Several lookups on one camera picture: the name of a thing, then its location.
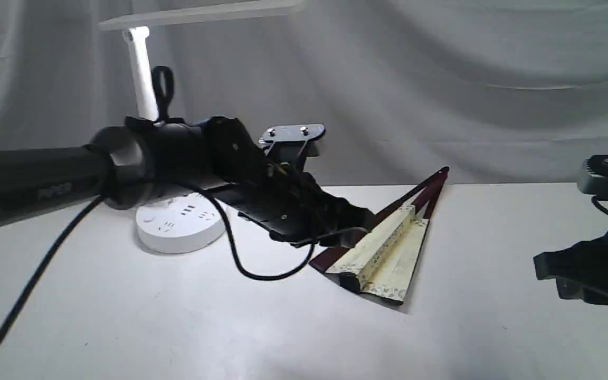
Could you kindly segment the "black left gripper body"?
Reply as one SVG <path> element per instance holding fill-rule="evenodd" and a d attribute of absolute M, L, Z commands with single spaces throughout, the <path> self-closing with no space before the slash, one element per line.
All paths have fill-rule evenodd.
<path fill-rule="evenodd" d="M 294 241 L 323 230 L 322 197 L 327 195 L 304 166 L 270 160 L 239 119 L 206 122 L 213 171 L 225 182 L 217 191 L 226 204 L 263 227 L 277 241 Z"/>

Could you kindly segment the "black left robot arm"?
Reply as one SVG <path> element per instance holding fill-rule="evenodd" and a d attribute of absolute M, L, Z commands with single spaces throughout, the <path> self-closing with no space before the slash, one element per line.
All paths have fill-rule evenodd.
<path fill-rule="evenodd" d="M 128 117 L 87 145 L 0 151 L 0 226 L 103 195 L 128 210 L 183 197 L 188 185 L 291 244 L 350 247 L 374 215 L 264 154 L 236 118 L 156 125 Z"/>

